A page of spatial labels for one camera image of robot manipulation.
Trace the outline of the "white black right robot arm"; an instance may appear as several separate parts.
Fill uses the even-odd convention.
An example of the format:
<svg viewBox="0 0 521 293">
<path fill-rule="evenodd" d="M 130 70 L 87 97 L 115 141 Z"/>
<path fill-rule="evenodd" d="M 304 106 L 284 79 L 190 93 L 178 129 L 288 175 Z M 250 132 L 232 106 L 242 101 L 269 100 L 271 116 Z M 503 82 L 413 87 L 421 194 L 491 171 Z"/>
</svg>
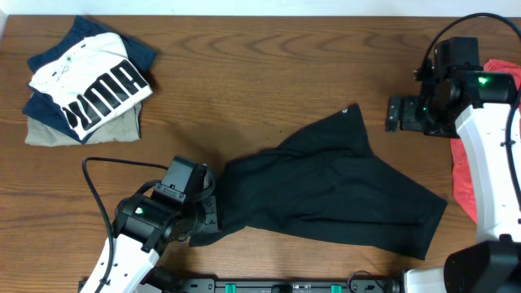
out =
<svg viewBox="0 0 521 293">
<path fill-rule="evenodd" d="M 460 70 L 389 100 L 386 130 L 460 138 L 477 210 L 477 243 L 434 269 L 404 273 L 404 292 L 520 290 L 520 131 L 514 78 Z"/>
</svg>

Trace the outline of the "black polo shirt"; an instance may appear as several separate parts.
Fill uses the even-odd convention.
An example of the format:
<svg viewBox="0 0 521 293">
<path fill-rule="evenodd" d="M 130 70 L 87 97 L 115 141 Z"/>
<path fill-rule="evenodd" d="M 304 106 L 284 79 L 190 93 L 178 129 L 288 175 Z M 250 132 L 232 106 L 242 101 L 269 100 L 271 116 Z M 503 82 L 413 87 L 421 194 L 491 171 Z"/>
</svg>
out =
<svg viewBox="0 0 521 293">
<path fill-rule="evenodd" d="M 374 154 L 356 104 L 229 161 L 214 194 L 219 230 L 193 247 L 253 227 L 421 260 L 447 206 Z"/>
</svg>

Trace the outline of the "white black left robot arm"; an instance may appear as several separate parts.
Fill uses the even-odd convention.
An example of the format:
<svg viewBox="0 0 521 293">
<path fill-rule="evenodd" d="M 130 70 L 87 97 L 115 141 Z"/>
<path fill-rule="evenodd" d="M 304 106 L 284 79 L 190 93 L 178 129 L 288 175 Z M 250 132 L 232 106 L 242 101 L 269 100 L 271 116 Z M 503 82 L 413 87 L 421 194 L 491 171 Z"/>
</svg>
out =
<svg viewBox="0 0 521 293">
<path fill-rule="evenodd" d="M 183 242 L 218 230 L 214 196 L 198 202 L 177 201 L 154 193 L 136 193 L 120 202 L 93 272 L 79 288 L 85 292 L 153 292 L 146 283 L 171 242 Z"/>
</svg>

